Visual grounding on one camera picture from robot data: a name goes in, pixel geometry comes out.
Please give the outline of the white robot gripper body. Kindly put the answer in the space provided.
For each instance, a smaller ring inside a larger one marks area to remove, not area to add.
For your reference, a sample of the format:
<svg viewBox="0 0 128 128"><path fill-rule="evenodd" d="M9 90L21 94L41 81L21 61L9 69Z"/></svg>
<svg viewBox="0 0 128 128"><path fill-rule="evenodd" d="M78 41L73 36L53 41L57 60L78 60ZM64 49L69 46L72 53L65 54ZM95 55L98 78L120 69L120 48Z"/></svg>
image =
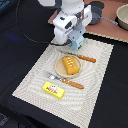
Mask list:
<svg viewBox="0 0 128 128"><path fill-rule="evenodd" d="M53 20L55 40L59 44L72 42L68 34L73 30L80 30L86 27L92 20L91 6L88 5L83 10L75 14L66 14L60 11Z"/></svg>

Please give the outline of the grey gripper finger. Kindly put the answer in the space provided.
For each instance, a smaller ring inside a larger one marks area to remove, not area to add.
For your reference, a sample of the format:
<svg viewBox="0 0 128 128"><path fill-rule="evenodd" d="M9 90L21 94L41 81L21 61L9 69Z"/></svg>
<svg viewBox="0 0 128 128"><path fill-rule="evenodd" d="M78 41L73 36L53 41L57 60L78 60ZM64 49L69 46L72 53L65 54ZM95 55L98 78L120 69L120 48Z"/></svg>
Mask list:
<svg viewBox="0 0 128 128"><path fill-rule="evenodd" d="M82 27L80 30L73 30L68 34L69 39L74 42L76 41L80 36L82 36L85 33L86 29Z"/></svg>

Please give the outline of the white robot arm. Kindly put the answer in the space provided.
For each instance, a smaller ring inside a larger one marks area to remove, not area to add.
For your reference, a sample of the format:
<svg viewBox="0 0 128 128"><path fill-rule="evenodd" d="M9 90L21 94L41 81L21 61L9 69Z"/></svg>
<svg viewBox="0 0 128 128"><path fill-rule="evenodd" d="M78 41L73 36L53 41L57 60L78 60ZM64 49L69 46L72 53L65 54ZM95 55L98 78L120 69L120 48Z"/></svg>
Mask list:
<svg viewBox="0 0 128 128"><path fill-rule="evenodd" d="M38 0L44 7L58 9L52 23L55 26L55 40L59 45L76 41L86 31L92 20L91 6L84 6L84 0Z"/></svg>

